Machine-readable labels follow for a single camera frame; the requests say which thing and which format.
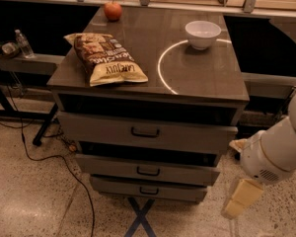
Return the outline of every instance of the apple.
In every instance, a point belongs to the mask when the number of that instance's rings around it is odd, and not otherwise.
[[[118,21],[121,16],[121,6],[117,2],[111,1],[105,4],[104,12],[108,20]]]

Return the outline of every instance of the concrete floor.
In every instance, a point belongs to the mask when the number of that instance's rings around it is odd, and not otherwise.
[[[18,106],[29,108],[17,98]],[[38,101],[31,108],[48,110]],[[18,126],[17,120],[1,120]],[[292,237],[296,236],[296,172],[290,180],[267,186],[261,199],[238,218],[221,215],[230,185],[245,177],[234,151],[229,149],[218,165],[221,175],[208,188],[204,202],[100,195],[89,176],[81,173],[74,153],[59,137],[44,137],[32,145],[39,122],[24,128],[28,153],[35,159],[62,155],[72,172],[88,188],[95,212],[94,236],[160,237]],[[45,135],[55,134],[53,123]],[[0,237],[90,236],[92,211],[84,188],[72,177],[61,158],[32,161],[27,157],[21,130],[0,124]]]

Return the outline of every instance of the cabinet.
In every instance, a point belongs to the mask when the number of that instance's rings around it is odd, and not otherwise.
[[[220,40],[192,49],[192,20],[218,24]],[[85,32],[116,37],[149,81],[90,87],[69,51],[48,86],[81,170],[101,193],[201,202],[249,101],[222,14],[127,7],[119,22],[92,22]]]

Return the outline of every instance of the gray drawer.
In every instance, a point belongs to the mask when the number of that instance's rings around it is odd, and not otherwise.
[[[93,189],[100,193],[185,200],[196,203],[203,201],[207,192],[206,188],[201,187],[152,184],[95,176],[90,177],[90,182]]]
[[[201,125],[135,118],[75,115],[59,112],[68,138],[76,141],[160,148],[189,152],[226,151],[234,126]]]
[[[76,155],[82,170],[89,174],[150,181],[212,186],[219,176],[216,168],[134,161],[93,155]]]

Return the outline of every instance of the blue tape cross on floor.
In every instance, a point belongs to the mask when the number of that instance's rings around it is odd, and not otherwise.
[[[134,211],[136,212],[137,217],[134,220],[134,222],[131,224],[131,226],[129,227],[129,229],[126,232],[124,237],[132,236],[136,232],[136,230],[140,224],[142,224],[142,226],[144,227],[144,229],[149,237],[156,237],[156,234],[154,233],[154,231],[152,230],[150,224],[148,223],[148,221],[146,219],[146,214],[149,211],[149,209],[151,208],[152,204],[154,203],[154,200],[149,199],[142,209],[139,208],[139,204],[137,203],[137,201],[135,200],[134,197],[129,197],[128,201],[131,204]]]

